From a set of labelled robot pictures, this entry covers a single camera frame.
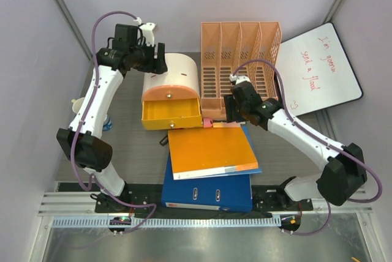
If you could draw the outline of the white arched drawer cabinet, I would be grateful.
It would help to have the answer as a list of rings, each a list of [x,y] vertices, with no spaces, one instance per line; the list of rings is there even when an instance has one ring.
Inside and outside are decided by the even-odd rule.
[[[200,114],[200,88],[195,61],[185,54],[167,53],[165,62],[167,71],[163,74],[144,75],[141,95],[143,111],[190,107],[192,113]]]

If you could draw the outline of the orange desk file organizer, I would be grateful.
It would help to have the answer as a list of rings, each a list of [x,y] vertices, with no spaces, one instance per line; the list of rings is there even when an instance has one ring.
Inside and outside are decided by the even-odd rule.
[[[229,95],[229,76],[247,76],[255,90],[268,99],[279,98],[274,70],[282,32],[277,21],[201,23],[201,111],[204,118],[224,121],[224,96]]]

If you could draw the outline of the yellow cabinet drawer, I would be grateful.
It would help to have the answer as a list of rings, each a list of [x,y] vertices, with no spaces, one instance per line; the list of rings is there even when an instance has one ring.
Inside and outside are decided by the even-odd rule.
[[[202,124],[199,98],[144,101],[141,122],[146,130],[186,129]]]

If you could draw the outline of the orange folder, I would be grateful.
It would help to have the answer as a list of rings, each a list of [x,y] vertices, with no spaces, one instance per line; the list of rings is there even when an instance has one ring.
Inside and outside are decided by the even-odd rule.
[[[171,130],[168,143],[176,181],[262,172],[245,125]]]

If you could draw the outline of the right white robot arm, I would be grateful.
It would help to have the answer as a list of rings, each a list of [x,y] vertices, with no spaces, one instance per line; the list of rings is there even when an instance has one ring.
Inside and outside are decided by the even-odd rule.
[[[318,197],[341,206],[367,181],[366,170],[357,163],[363,160],[359,146],[344,146],[308,125],[298,127],[278,100],[263,100],[250,82],[233,86],[224,104],[228,122],[248,121],[261,127],[288,141],[320,168],[319,174],[294,176],[281,184],[282,191],[276,195],[280,208],[289,210],[301,200]]]

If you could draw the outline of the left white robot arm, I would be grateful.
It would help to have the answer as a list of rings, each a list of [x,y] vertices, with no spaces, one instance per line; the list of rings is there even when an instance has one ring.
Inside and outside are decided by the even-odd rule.
[[[101,48],[95,57],[88,91],[80,109],[67,129],[59,129],[56,139],[76,173],[78,168],[89,173],[106,195],[116,212],[129,208],[130,196],[123,193],[126,183],[116,172],[111,158],[112,147],[102,138],[104,121],[113,97],[132,69],[163,74],[167,71],[165,45],[130,45],[113,42],[113,48]]]

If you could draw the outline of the small blue-label bottle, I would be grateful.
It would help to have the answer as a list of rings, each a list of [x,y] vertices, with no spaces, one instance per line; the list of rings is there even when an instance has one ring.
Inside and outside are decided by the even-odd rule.
[[[112,128],[112,126],[113,126],[113,123],[111,121],[111,118],[109,117],[109,115],[106,115],[105,119],[104,119],[103,126],[102,126],[102,131],[107,132]]]

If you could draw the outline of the white dry-erase board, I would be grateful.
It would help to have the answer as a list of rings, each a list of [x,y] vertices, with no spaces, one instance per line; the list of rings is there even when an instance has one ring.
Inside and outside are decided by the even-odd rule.
[[[294,116],[358,100],[363,91],[332,23],[280,45],[276,68]]]

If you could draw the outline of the black binder clip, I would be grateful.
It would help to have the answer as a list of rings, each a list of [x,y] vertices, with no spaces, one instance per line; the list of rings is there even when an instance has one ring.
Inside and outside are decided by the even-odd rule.
[[[166,144],[168,144],[168,137],[165,137],[165,138],[161,139],[161,140],[159,141],[159,144],[160,144],[161,146],[165,146]]]

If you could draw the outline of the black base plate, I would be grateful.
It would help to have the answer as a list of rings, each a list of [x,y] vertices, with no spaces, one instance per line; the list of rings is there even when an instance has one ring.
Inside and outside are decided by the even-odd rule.
[[[251,189],[203,189],[185,191],[157,190],[126,191],[119,200],[134,205],[161,202],[165,208],[199,209],[228,212],[311,211],[311,200],[291,201],[268,186],[253,185]]]

